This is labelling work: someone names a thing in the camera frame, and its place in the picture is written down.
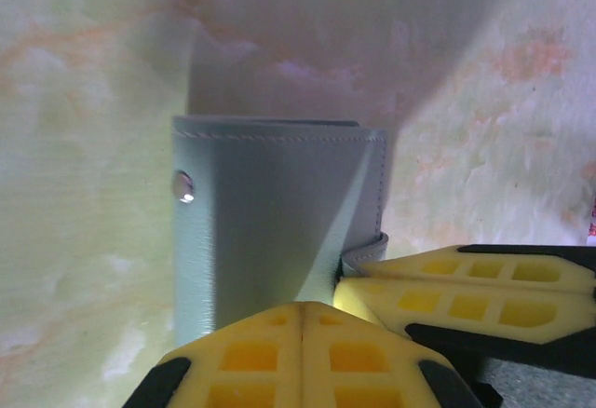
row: light blue leather wallet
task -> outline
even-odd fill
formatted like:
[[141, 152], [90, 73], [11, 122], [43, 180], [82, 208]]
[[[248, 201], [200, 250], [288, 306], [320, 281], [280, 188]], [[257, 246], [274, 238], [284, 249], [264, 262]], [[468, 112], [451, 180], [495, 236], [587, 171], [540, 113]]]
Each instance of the light blue leather wallet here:
[[177, 346], [380, 259], [386, 135], [352, 121], [177, 116]]

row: orange stain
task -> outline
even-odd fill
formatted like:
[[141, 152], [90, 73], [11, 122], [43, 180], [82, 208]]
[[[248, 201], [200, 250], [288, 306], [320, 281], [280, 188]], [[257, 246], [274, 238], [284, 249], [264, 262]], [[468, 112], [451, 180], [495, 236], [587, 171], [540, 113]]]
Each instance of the orange stain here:
[[478, 76], [480, 66], [477, 62], [468, 62], [462, 67], [458, 68], [452, 79], [454, 93], [459, 94], [469, 83], [470, 79]]
[[432, 232], [433, 239], [442, 246], [473, 243], [468, 233], [453, 224], [441, 224]]
[[39, 352], [40, 349], [46, 347], [50, 340], [54, 338], [56, 331], [54, 326], [45, 332], [45, 334], [39, 339], [34, 345], [23, 347], [21, 350], [15, 353], [8, 353], [8, 355], [0, 356], [0, 367], [4, 370], [4, 378], [0, 382], [0, 401], [7, 398], [8, 390], [11, 385], [16, 382], [13, 381], [12, 375], [18, 369], [23, 368], [28, 362], [30, 362], [34, 355]]
[[580, 228], [582, 226], [579, 220], [577, 220], [577, 216], [568, 210], [561, 212], [561, 220], [566, 224], [570, 224], [576, 228]]
[[474, 122], [476, 124], [485, 124], [486, 122], [488, 122], [489, 120], [491, 120], [493, 117], [491, 115], [478, 115], [474, 118]]
[[571, 50], [554, 40], [532, 40], [505, 49], [492, 65], [508, 82], [526, 82], [547, 75], [561, 75]]
[[266, 36], [249, 34], [231, 24], [220, 23], [209, 15], [208, 12], [198, 10], [187, 0], [176, 0], [173, 5], [176, 11], [188, 18], [199, 21], [205, 31], [220, 43], [249, 42], [262, 48], [268, 48], [272, 53], [274, 62], [286, 61], [294, 57], [291, 50], [278, 41], [274, 41]]
[[0, 67], [6, 68], [21, 59], [31, 48], [53, 48], [59, 45], [69, 45], [86, 41], [87, 43], [102, 43], [115, 31], [114, 24], [83, 29], [71, 34], [53, 34], [40, 29], [33, 29], [23, 36], [12, 47], [0, 54]]
[[418, 162], [418, 174], [432, 172], [434, 170], [445, 169], [451, 166], [452, 160], [439, 158], [435, 161]]
[[595, 178], [596, 177], [596, 161], [591, 161], [581, 170], [582, 178]]
[[554, 148], [554, 143], [551, 140], [536, 139], [534, 141], [536, 150], [546, 152]]

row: stitching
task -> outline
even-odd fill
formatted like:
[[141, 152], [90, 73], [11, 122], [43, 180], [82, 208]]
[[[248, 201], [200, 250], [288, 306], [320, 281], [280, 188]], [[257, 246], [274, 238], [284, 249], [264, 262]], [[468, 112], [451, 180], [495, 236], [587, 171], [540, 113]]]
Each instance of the stitching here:
[[378, 256], [379, 254], [381, 254], [381, 252], [369, 252], [367, 255], [365, 256], [360, 256], [360, 257], [355, 257], [352, 259], [352, 262], [357, 263], [357, 262], [361, 262], [364, 259], [368, 259], [369, 257], [373, 257], [373, 256]]
[[[304, 141], [321, 141], [321, 142], [360, 142], [360, 143], [383, 143], [386, 145], [386, 140], [380, 137], [364, 138], [364, 137], [331, 137], [331, 136], [272, 136], [272, 135], [221, 135], [218, 133], [203, 133], [203, 132], [189, 132], [174, 130], [173, 134], [182, 136], [184, 138], [195, 138], [203, 140], [227, 140], [227, 141], [260, 141], [260, 142], [274, 142], [274, 143], [299, 143]], [[385, 148], [383, 153], [383, 162], [385, 163]]]
[[383, 186], [385, 184], [385, 162], [387, 154], [387, 141], [385, 138], [383, 141], [383, 154], [381, 156], [381, 173], [379, 178], [379, 197], [377, 199], [377, 213], [376, 213], [376, 227], [375, 233], [378, 236], [381, 234], [381, 215], [383, 213]]

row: marble surface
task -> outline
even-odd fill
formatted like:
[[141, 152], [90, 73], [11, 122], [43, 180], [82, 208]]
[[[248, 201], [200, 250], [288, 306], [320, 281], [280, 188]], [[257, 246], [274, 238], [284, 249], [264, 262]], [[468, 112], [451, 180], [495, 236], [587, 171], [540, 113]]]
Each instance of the marble surface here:
[[388, 128], [390, 255], [586, 243], [594, 0], [0, 0], [0, 16], [0, 406], [119, 406], [171, 347], [169, 119], [187, 102]]

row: snap button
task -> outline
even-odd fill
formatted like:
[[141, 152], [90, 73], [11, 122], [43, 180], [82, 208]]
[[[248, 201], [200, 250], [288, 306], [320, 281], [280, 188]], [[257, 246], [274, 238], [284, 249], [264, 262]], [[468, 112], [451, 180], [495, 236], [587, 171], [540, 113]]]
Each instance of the snap button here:
[[195, 187], [193, 180], [181, 170], [174, 173], [171, 183], [171, 193], [178, 201], [190, 203], [195, 199]]

